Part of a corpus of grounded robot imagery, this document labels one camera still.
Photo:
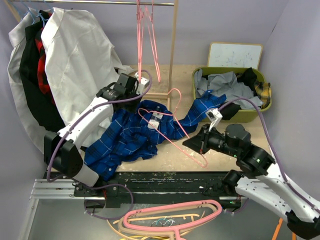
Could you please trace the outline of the blue plaid shirt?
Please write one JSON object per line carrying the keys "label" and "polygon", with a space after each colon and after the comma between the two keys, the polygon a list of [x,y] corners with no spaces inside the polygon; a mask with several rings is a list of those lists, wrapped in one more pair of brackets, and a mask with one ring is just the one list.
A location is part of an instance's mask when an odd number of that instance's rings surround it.
{"label": "blue plaid shirt", "polygon": [[174,120],[165,105],[152,100],[141,101],[135,113],[119,109],[102,136],[86,149],[84,163],[108,181],[122,162],[150,159],[157,155],[157,145],[194,132],[206,112],[226,100],[226,95],[215,96],[207,90],[181,120]]}

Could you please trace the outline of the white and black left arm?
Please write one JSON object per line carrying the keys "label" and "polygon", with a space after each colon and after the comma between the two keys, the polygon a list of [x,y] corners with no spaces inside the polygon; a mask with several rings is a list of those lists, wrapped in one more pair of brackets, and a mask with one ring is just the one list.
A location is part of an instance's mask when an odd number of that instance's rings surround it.
{"label": "white and black left arm", "polygon": [[58,132],[48,131],[44,136],[44,162],[49,169],[85,184],[91,196],[103,191],[99,175],[90,169],[80,155],[80,148],[87,137],[117,109],[133,111],[139,104],[145,88],[150,85],[146,78],[120,74],[116,82],[101,88],[88,107],[70,124]]}

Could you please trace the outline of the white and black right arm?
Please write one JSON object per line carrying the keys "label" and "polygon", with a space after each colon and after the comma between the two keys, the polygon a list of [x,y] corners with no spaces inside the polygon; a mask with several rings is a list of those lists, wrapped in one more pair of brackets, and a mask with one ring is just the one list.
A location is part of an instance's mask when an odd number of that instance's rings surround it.
{"label": "white and black right arm", "polygon": [[276,160],[251,142],[251,134],[241,124],[228,125],[225,133],[205,124],[182,144],[200,154],[214,150],[236,159],[240,171],[230,170],[221,181],[226,195],[239,194],[264,206],[300,238],[320,235],[320,202],[290,181]]}

